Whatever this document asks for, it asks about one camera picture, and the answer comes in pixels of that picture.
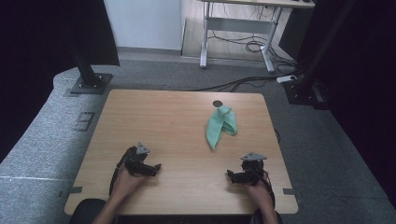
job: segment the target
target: white wall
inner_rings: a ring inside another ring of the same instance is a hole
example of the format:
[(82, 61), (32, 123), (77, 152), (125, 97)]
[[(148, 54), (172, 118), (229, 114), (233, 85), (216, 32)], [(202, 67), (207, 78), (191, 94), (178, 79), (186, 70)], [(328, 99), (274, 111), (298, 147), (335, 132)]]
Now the white wall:
[(183, 0), (105, 0), (117, 47), (181, 49)]

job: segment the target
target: robotic hand controller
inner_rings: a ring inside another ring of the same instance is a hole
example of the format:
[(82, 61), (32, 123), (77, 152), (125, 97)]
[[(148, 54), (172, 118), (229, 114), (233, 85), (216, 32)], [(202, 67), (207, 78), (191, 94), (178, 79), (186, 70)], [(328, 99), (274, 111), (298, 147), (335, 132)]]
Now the robotic hand controller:
[(228, 177), (231, 178), (232, 183), (238, 184), (247, 184), (250, 183), (252, 186), (256, 185), (259, 180), (264, 184), (267, 188), (271, 199), (273, 201), (273, 206), (275, 207), (275, 195), (272, 190), (271, 181), (268, 182), (263, 178), (264, 177), (264, 162), (266, 160), (265, 156), (260, 154), (250, 152), (247, 155), (241, 158), (242, 160), (242, 169), (243, 173), (234, 173), (230, 170), (227, 170)]
[(143, 163), (148, 154), (149, 150), (141, 143), (139, 143), (137, 147), (133, 146), (126, 150), (120, 162), (117, 163), (117, 167), (114, 171), (113, 177), (111, 178), (109, 194), (113, 191), (114, 182), (117, 179), (117, 174), (123, 163), (130, 175), (139, 174), (155, 176), (157, 174), (161, 168), (160, 164), (149, 166)]

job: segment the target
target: wooden table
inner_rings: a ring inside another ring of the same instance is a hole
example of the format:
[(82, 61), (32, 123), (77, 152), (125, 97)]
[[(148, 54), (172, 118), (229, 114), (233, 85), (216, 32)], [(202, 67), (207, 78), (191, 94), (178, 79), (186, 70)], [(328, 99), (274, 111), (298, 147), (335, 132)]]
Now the wooden table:
[[(312, 0), (309, 3), (292, 0), (201, 0), (205, 2), (205, 15), (204, 15), (204, 40), (201, 46), (201, 61), (200, 67), (206, 68), (207, 58), (207, 31), (230, 31), (241, 33), (254, 33), (268, 35), (265, 46), (262, 46), (262, 57), (264, 58), (265, 65), (269, 73), (274, 73), (275, 69), (271, 62), (271, 57), (268, 50), (274, 38), (277, 24), (279, 22), (280, 14), (283, 7), (293, 8), (313, 8), (315, 4)], [(253, 21), (253, 20), (236, 20), (230, 18), (216, 18), (210, 16), (210, 5), (214, 3), (227, 3), (239, 5), (254, 5), (254, 6), (268, 6), (275, 7), (275, 15), (271, 21)]]
[[(233, 108), (238, 133), (224, 133), (215, 150), (205, 128), (213, 102)], [(128, 215), (252, 214), (256, 205), (243, 186), (232, 184), (226, 170), (242, 172), (240, 160), (250, 151), (268, 157), (276, 210), (296, 213), (294, 195), (276, 134), (262, 95), (257, 93), (114, 90), (107, 98), (74, 188), (65, 205), (73, 214), (87, 198), (107, 199), (116, 163), (127, 148), (143, 143), (151, 152), (145, 164), (161, 171), (141, 186), (120, 209)]]

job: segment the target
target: white desk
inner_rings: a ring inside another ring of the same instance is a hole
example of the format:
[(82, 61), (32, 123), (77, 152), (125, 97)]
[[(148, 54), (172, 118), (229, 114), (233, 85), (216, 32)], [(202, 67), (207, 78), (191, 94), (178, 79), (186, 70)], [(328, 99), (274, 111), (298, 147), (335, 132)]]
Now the white desk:
[[(268, 54), (268, 49), (274, 38), (275, 30), (279, 21), (280, 13), (283, 7), (299, 7), (312, 8), (315, 4), (312, 2), (305, 3), (303, 0), (201, 0), (205, 2), (205, 22), (204, 22), (204, 41), (201, 46), (201, 61), (200, 67), (206, 68), (207, 58), (207, 31), (231, 31), (241, 33), (255, 33), (267, 34), (268, 39), (264, 47), (262, 47), (262, 57), (264, 58), (269, 73), (274, 73), (274, 67), (271, 62), (271, 57)], [(216, 18), (210, 16), (210, 4), (213, 3), (227, 3), (240, 5), (255, 5), (255, 6), (269, 6), (276, 7), (275, 16), (272, 21), (252, 21), (252, 20), (236, 20), (228, 18)]]

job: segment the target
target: green cloth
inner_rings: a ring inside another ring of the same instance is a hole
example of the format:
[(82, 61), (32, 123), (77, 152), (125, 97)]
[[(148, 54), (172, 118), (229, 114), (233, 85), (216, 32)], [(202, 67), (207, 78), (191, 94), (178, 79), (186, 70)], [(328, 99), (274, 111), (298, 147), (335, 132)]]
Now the green cloth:
[(235, 113), (231, 110), (232, 109), (227, 105), (218, 107), (207, 123), (206, 140), (212, 149), (216, 148), (216, 144), (221, 138), (221, 131), (231, 135), (238, 132)]

